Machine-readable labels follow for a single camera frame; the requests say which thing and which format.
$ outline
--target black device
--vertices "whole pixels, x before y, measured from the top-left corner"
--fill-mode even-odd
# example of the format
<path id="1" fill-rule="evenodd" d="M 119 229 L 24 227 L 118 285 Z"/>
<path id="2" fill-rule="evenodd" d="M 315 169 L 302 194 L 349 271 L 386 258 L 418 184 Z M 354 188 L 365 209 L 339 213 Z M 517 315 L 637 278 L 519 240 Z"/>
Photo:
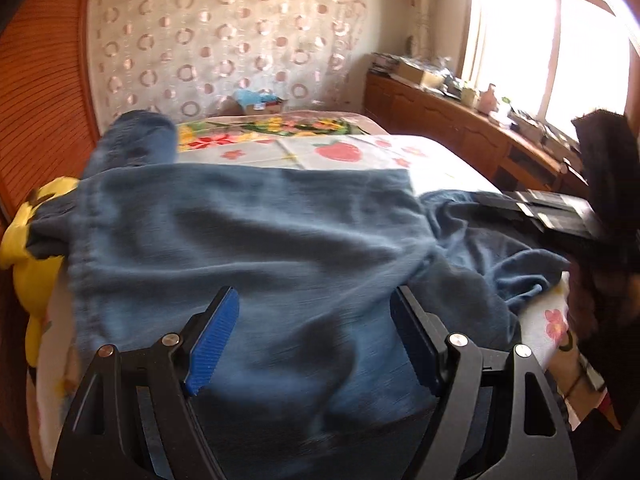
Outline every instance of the black device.
<path id="1" fill-rule="evenodd" d="M 640 272 L 640 158 L 624 116 L 573 121 L 589 199 L 544 191 L 476 193 L 476 200 L 585 270 Z"/>
<path id="2" fill-rule="evenodd" d="M 106 345 L 98 350 L 66 417 L 53 479 L 161 478 L 146 448 L 136 386 L 149 387 L 175 480 L 225 479 L 190 407 L 185 378 L 200 333 L 231 293 L 229 287 L 222 289 L 179 334 L 167 334 L 149 348 L 118 352 Z M 558 406 L 528 347 L 517 345 L 510 352 L 478 348 L 465 335 L 450 334 L 406 286 L 392 294 L 390 313 L 420 383 L 440 397 L 404 479 L 576 478 Z M 484 446 L 465 475 L 460 459 L 482 386 L 494 390 L 490 421 Z"/>

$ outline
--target bed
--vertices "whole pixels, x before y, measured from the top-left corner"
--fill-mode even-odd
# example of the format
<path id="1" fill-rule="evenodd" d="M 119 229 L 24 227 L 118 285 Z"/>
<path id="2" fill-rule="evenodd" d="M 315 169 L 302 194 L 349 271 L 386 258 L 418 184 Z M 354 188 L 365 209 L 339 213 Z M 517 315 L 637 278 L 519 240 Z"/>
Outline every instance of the bed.
<path id="1" fill-rule="evenodd" d="M 214 118 L 178 126 L 178 163 L 299 170 L 408 170 L 418 196 L 437 189 L 498 192 L 487 179 L 433 140 L 390 136 L 357 114 L 296 112 Z M 522 339 L 546 367 L 566 331 L 567 276 L 522 312 Z M 79 380 L 72 295 L 64 270 L 49 301 L 37 383 L 28 378 L 30 435 L 41 475 L 48 478 L 60 429 Z"/>

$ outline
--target metal screw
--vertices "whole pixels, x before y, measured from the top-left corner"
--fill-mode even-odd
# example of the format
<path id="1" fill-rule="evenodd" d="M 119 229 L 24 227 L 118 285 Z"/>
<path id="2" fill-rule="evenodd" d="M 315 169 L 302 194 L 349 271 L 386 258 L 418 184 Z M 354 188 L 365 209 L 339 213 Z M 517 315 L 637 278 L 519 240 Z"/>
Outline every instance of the metal screw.
<path id="1" fill-rule="evenodd" d="M 177 334 L 167 334 L 162 338 L 164 346 L 176 346 L 180 342 L 180 336 Z"/>
<path id="2" fill-rule="evenodd" d="M 462 334 L 451 334 L 449 336 L 449 342 L 453 346 L 466 346 L 466 344 L 469 343 L 469 339 L 467 339 L 466 336 Z"/>
<path id="3" fill-rule="evenodd" d="M 533 353 L 527 345 L 516 345 L 515 350 L 520 357 L 529 357 Z"/>
<path id="4" fill-rule="evenodd" d="M 109 357 L 113 354 L 113 345 L 102 345 L 98 348 L 98 355 L 100 357 Z"/>

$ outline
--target black clamp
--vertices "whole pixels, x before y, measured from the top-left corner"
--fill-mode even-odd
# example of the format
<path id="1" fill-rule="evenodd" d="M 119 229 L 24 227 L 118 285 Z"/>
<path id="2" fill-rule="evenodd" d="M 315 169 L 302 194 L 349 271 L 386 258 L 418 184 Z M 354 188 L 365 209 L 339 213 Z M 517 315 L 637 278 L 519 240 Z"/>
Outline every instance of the black clamp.
<path id="1" fill-rule="evenodd" d="M 122 353 L 115 346 L 102 346 L 66 416 L 52 479 L 160 479 L 146 445 L 136 393 L 146 386 L 174 479 L 224 480 L 190 397 L 210 380 L 215 366 L 202 348 L 221 349 L 226 343 L 207 336 L 216 313 L 227 310 L 237 317 L 238 301 L 238 294 L 225 287 L 179 334 Z M 465 335 L 448 333 L 406 286 L 392 294 L 390 309 L 418 380 L 440 397 L 404 480 L 577 478 L 558 406 L 527 346 L 516 345 L 511 352 L 478 348 Z M 493 387 L 484 445 L 461 467 L 482 386 Z"/>

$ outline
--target bottle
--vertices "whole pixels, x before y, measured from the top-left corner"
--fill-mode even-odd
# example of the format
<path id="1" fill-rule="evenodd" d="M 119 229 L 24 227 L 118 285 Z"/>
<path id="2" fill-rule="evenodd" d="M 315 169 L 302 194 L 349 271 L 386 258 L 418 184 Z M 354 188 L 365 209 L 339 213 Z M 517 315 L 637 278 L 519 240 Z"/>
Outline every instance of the bottle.
<path id="1" fill-rule="evenodd" d="M 495 112 L 498 107 L 498 99 L 495 97 L 495 85 L 489 84 L 489 88 L 485 92 L 481 92 L 480 100 L 478 101 L 478 111 L 481 114 L 489 115 L 490 112 Z"/>

